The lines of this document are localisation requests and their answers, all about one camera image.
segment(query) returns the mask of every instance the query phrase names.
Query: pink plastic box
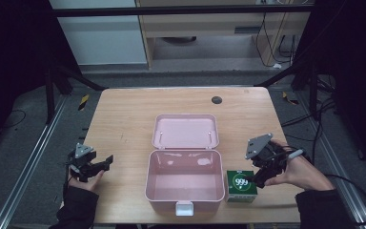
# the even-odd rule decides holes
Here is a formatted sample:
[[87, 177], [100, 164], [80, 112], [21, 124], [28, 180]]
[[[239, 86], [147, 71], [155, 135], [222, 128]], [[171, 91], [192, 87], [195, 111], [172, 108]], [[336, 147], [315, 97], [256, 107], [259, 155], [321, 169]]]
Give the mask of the pink plastic box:
[[156, 118], [146, 197], [156, 212], [193, 216], [216, 212], [225, 196], [215, 117], [162, 114]]

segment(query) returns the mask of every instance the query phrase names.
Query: green box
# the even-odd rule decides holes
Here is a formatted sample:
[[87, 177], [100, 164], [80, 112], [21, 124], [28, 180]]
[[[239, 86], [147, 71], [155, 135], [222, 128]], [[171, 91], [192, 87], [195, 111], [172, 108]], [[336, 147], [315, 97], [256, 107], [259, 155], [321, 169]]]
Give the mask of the green box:
[[257, 197], [256, 185], [245, 176], [253, 176], [254, 171], [228, 170], [227, 171], [227, 202], [251, 203]]

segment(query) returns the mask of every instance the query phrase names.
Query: table top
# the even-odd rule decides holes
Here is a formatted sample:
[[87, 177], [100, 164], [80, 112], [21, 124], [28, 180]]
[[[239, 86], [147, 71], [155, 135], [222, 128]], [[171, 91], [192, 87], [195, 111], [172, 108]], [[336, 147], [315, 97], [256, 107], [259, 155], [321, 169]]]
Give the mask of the table top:
[[[222, 103], [212, 103], [220, 96]], [[254, 170], [245, 159], [249, 138], [273, 133], [285, 141], [265, 88], [108, 89], [97, 104], [85, 145], [97, 152], [93, 163], [114, 155], [114, 163], [97, 187], [96, 223], [247, 223], [299, 222], [293, 185], [258, 189], [253, 203], [224, 200], [215, 214], [176, 217], [156, 213], [145, 197], [155, 119], [162, 114], [210, 114], [216, 117], [223, 173]]]

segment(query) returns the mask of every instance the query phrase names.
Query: black sleeve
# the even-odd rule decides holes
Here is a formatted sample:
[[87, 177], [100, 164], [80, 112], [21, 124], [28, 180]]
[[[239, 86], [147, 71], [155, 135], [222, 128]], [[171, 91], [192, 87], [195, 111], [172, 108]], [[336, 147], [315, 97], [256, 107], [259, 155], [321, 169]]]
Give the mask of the black sleeve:
[[305, 191], [296, 195], [301, 229], [355, 228], [337, 190]]
[[88, 229], [94, 222], [99, 196], [93, 192], [69, 187], [64, 206], [57, 212], [58, 223], [50, 229]]

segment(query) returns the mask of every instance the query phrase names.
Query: open lid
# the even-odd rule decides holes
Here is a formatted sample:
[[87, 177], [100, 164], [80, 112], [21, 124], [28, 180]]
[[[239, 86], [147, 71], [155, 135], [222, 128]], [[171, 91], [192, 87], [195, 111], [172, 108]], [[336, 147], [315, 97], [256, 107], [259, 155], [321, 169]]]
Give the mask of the open lid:
[[157, 149], [212, 149], [218, 143], [211, 114], [161, 114], [156, 118], [152, 145]]

